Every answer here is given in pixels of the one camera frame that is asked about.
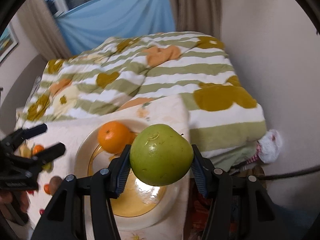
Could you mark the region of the large orange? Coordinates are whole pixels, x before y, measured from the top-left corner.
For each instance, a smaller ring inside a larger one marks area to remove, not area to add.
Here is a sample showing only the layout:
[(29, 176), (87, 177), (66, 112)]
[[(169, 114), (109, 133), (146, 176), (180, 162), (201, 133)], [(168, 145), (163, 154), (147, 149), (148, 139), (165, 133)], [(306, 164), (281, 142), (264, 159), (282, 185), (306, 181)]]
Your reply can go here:
[(120, 154), (126, 145), (133, 143), (136, 135), (121, 122), (110, 121), (99, 128), (97, 140), (104, 151)]

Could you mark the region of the large green apple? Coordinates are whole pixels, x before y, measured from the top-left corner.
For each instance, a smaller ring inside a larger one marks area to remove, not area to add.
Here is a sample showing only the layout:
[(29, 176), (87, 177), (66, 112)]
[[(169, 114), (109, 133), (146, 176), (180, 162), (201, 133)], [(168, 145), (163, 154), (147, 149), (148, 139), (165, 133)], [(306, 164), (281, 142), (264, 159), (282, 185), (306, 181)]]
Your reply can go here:
[(151, 186), (177, 182), (188, 173), (193, 158), (191, 144), (165, 124), (154, 124), (141, 131), (130, 149), (133, 173)]

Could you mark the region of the red yellow apple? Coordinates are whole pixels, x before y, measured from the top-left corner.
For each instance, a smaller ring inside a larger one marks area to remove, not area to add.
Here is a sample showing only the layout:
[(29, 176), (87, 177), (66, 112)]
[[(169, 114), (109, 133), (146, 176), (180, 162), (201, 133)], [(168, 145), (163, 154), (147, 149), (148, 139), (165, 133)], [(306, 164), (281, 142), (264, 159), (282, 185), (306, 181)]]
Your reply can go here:
[(19, 152), (20, 152), (20, 156), (23, 158), (30, 159), (33, 156), (32, 150), (26, 144), (22, 144), (19, 147)]

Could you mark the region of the small green apple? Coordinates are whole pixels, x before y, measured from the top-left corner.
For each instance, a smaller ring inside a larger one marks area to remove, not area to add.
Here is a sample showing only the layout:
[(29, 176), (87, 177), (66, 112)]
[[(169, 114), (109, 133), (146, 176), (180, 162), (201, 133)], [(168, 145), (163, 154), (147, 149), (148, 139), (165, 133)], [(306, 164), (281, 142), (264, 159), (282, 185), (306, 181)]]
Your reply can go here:
[(46, 165), (43, 165), (42, 169), (48, 173), (52, 172), (53, 170), (53, 163), (47, 163)]

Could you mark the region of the brown kiwi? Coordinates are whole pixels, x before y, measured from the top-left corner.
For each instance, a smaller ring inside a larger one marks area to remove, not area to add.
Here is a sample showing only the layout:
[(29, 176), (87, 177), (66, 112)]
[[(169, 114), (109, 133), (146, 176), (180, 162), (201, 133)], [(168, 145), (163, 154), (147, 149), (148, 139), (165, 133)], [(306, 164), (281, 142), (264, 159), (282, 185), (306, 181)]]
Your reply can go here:
[(50, 192), (51, 196), (53, 196), (55, 194), (55, 192), (58, 190), (62, 181), (63, 181), (63, 179), (60, 176), (54, 176), (50, 179), (49, 192)]

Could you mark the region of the small tangerine at centre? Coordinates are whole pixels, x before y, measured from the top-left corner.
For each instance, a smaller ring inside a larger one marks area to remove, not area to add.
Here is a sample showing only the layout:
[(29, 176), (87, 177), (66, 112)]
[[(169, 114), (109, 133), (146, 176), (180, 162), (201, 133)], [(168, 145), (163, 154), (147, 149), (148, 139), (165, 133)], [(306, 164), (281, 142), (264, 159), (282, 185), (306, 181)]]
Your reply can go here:
[(44, 150), (44, 146), (42, 145), (35, 145), (32, 149), (32, 155), (36, 155)]

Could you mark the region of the small tangerine near kiwi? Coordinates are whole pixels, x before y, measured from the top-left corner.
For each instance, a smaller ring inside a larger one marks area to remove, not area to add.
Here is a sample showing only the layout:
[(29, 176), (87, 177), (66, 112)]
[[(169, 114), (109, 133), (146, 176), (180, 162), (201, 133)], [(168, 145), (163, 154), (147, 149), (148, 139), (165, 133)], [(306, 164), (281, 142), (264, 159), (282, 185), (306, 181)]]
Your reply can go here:
[(50, 192), (50, 185), (49, 184), (45, 184), (43, 186), (43, 189), (44, 189), (44, 192), (48, 195), (51, 195), (51, 192)]

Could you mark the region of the grey bed headboard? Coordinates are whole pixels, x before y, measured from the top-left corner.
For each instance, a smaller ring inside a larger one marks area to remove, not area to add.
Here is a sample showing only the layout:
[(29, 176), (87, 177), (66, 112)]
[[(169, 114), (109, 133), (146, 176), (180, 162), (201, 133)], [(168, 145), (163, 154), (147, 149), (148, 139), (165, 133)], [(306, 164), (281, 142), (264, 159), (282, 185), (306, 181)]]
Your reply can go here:
[(14, 130), (16, 124), (16, 109), (23, 108), (40, 84), (47, 61), (36, 56), (19, 75), (4, 101), (1, 103), (1, 131), (7, 135)]

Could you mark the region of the cream cartoon plate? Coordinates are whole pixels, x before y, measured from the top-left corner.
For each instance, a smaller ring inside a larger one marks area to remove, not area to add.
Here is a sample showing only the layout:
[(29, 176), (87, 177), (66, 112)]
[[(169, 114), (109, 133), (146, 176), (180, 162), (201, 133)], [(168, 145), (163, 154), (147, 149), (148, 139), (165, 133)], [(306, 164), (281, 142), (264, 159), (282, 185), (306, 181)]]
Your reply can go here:
[[(98, 143), (98, 127), (88, 129), (75, 158), (74, 173), (78, 178), (89, 177), (108, 167), (112, 154)], [(111, 200), (120, 232), (150, 229), (163, 233), (181, 233), (187, 208), (188, 176), (169, 186), (150, 186), (129, 173), (125, 190)]]

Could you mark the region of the white plastic bag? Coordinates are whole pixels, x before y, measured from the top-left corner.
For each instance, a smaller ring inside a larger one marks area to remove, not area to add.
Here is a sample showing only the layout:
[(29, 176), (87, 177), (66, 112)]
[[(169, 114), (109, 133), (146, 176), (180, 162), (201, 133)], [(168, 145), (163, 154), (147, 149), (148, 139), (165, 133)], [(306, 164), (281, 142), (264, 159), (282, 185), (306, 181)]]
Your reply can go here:
[(262, 162), (263, 164), (274, 163), (281, 152), (283, 146), (282, 138), (279, 132), (271, 129), (256, 143), (255, 154), (246, 161), (247, 164)]

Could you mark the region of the green striped floral blanket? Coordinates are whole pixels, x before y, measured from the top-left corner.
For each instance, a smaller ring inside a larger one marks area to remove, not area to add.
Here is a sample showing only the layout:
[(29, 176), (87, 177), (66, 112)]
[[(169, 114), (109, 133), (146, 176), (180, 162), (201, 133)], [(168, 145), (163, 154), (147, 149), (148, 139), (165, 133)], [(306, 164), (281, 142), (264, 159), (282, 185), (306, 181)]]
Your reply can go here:
[(17, 127), (75, 120), (180, 96), (193, 144), (228, 170), (254, 154), (267, 131), (262, 107), (242, 87), (224, 44), (193, 31), (110, 37), (69, 59), (50, 60)]

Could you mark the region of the floral white tablecloth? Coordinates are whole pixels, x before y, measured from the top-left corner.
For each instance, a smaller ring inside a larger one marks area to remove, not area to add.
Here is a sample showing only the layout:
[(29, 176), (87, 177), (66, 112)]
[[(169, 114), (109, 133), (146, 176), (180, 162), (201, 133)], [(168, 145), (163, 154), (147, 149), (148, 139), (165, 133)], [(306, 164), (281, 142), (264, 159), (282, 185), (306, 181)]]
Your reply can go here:
[[(189, 138), (188, 112), (179, 96), (155, 101), (142, 100), (131, 107), (95, 118), (48, 123), (48, 131), (28, 140), (22, 152), (54, 142), (62, 142), (66, 153), (53, 163), (51, 171), (39, 176), (39, 190), (30, 197), (32, 225), (40, 219), (40, 210), (50, 201), (44, 187), (50, 179), (74, 174), (92, 176), (108, 167), (116, 150), (147, 127), (165, 124)], [(122, 239), (182, 239), (187, 213), (189, 176), (168, 186), (150, 186), (129, 174), (124, 192), (111, 200), (111, 207)]]

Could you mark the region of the left beige curtain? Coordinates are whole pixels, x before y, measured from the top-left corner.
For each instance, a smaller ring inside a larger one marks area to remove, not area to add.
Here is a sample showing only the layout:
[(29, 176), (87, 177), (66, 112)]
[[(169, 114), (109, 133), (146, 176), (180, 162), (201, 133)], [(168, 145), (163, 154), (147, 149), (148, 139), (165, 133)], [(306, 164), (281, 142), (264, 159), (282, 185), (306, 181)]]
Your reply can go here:
[(26, 0), (18, 9), (17, 17), (26, 36), (44, 59), (72, 56), (45, 0)]

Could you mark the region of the beige curtain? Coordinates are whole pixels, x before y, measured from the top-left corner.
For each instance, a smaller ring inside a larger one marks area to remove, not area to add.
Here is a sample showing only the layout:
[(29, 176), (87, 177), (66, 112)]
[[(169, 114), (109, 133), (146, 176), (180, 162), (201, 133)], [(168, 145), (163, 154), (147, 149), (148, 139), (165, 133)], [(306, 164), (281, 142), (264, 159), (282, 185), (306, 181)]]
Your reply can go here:
[(72, 56), (45, 0), (26, 0), (18, 9), (17, 17), (26, 36), (44, 59)]
[(221, 0), (170, 0), (178, 31), (198, 31), (220, 38)]

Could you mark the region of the blue cloth under window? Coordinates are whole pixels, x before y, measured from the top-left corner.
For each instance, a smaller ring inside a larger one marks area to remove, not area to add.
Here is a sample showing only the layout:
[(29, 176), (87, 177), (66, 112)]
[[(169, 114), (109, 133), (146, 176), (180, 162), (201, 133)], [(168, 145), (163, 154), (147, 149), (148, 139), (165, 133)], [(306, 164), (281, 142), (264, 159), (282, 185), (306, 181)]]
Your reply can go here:
[(111, 36), (130, 38), (176, 30), (169, 0), (92, 0), (56, 19), (72, 54)]

